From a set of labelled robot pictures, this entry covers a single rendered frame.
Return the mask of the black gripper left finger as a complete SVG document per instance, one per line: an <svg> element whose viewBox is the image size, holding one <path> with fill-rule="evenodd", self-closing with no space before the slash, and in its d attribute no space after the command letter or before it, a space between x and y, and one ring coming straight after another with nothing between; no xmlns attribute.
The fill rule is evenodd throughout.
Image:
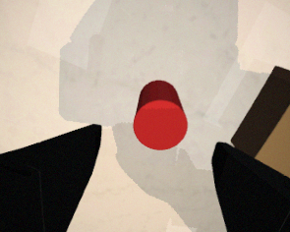
<svg viewBox="0 0 290 232"><path fill-rule="evenodd" d="M0 154L0 232L67 232L101 147L102 125Z"/></svg>

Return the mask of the tan rectangular block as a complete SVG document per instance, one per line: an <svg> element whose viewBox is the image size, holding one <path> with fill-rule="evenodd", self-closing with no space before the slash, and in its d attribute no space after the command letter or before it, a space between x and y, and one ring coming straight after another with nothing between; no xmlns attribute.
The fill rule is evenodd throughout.
<svg viewBox="0 0 290 232"><path fill-rule="evenodd" d="M290 70L274 65L231 144L290 178Z"/></svg>

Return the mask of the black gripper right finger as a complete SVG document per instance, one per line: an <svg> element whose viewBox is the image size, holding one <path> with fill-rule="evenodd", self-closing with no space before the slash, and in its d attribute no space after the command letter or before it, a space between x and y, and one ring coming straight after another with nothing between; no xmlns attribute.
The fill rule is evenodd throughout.
<svg viewBox="0 0 290 232"><path fill-rule="evenodd" d="M290 232L290 178L225 143L211 168L227 232Z"/></svg>

